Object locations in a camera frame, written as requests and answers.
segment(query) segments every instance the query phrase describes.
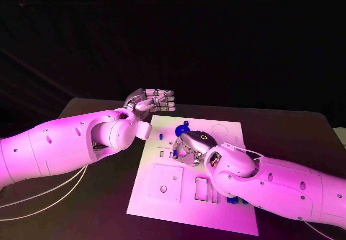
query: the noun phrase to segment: robotic arm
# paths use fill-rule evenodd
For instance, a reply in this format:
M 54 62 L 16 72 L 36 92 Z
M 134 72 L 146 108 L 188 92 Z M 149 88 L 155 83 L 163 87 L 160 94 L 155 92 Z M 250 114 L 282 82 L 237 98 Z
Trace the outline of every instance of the robotic arm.
M 186 156 L 176 156 L 176 160 L 192 167 L 204 161 L 212 186 L 225 197 L 241 197 L 284 218 L 346 228 L 346 179 L 228 142 L 218 145 L 201 131 L 181 135 L 173 149 L 181 146 Z M 247 152 L 258 157 L 253 159 Z
M 0 188 L 72 172 L 147 140 L 149 112 L 176 110 L 173 91 L 139 89 L 117 110 L 62 118 L 0 140 Z

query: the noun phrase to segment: cable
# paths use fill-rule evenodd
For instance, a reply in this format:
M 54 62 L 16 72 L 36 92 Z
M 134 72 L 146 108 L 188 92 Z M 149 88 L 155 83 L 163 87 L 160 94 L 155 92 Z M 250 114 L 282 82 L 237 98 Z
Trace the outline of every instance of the cable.
M 331 240 L 335 240 L 332 237 L 329 237 L 328 235 L 325 235 L 306 221 L 305 221 L 305 223 L 309 225 L 309 227 L 322 235 L 322 236 L 325 236 L 328 239 L 331 239 Z
M 81 178 L 80 178 L 80 180 L 78 180 L 74 188 L 71 189 L 71 191 L 67 193 L 67 195 L 65 195 L 51 206 L 48 206 L 47 208 L 44 208 L 42 210 L 39 210 L 38 212 L 35 212 L 35 213 L 32 213 L 32 214 L 29 214 L 29 215 L 26 215 L 26 216 L 21 216 L 21 217 L 16 217 L 16 218 L 9 218 L 9 219 L 0 219 L 0 222 L 13 221 L 13 220 L 18 220 L 18 219 L 28 218 L 28 217 L 31 217 L 31 216 L 42 213 L 42 212 L 44 212 L 45 210 L 48 210 L 52 206 L 55 206 L 55 205 L 68 197 L 68 195 L 72 193 L 72 191 L 74 191 L 75 188 L 78 187 L 78 184 L 80 184 L 80 182 L 81 182 L 81 180 L 83 180 L 83 178 L 84 178 L 84 176 L 85 176 L 87 169 L 88 169 L 88 166 L 85 166 L 85 169 L 84 169 Z
M 0 206 L 0 209 L 5 208 L 5 207 L 9 207 L 9 206 L 12 206 L 12 205 L 21 204 L 22 202 L 25 202 L 25 201 L 28 201 L 28 200 L 32 200 L 32 199 L 44 196 L 45 194 L 51 193 L 52 191 L 55 191 L 58 188 L 61 188 L 64 185 L 67 185 L 67 184 L 77 178 L 77 176 L 81 174 L 81 172 L 84 171 L 84 169 L 85 169 L 85 167 L 81 169 L 81 171 L 77 173 L 77 175 L 75 175 L 64 184 L 61 184 L 58 187 L 55 187 L 55 188 L 51 189 L 49 191 L 41 193 L 39 195 L 29 197 L 29 198 L 25 199 L 25 200 L 16 201 L 16 202 L 13 202 L 13 203 L 10 203 L 10 204 L 6 204 L 6 205 Z

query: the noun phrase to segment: dark table surface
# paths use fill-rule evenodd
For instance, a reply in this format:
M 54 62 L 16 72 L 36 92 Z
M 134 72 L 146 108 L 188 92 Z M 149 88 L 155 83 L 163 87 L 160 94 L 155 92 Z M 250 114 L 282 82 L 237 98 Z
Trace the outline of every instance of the dark table surface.
M 122 106 L 120 101 L 75 98 L 61 118 L 114 110 Z M 247 149 L 346 178 L 346 150 L 325 116 L 319 113 L 178 105 L 176 112 L 159 114 L 240 122 Z M 326 239 L 303 222 L 286 219 L 258 208 L 256 215 L 260 237 L 127 215 L 145 144 L 143 140 L 136 139 L 126 151 L 93 164 L 75 191 L 51 209 L 21 220 L 0 222 L 0 239 Z M 0 193 L 0 205 L 42 193 L 75 174 L 77 171 L 10 185 Z M 77 179 L 48 195 L 2 208 L 0 219 L 21 217 L 49 206 L 70 192 Z M 346 230 L 342 228 L 323 224 L 313 226 L 335 239 L 346 239 Z

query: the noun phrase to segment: black backdrop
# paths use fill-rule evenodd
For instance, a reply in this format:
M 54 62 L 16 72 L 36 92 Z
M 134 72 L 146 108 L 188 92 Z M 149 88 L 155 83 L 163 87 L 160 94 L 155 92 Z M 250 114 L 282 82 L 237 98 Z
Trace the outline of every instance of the black backdrop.
M 346 127 L 341 10 L 277 1 L 2 5 L 0 121 L 23 130 L 75 97 L 123 101 L 155 88 L 175 90 L 179 104 L 319 112 Z

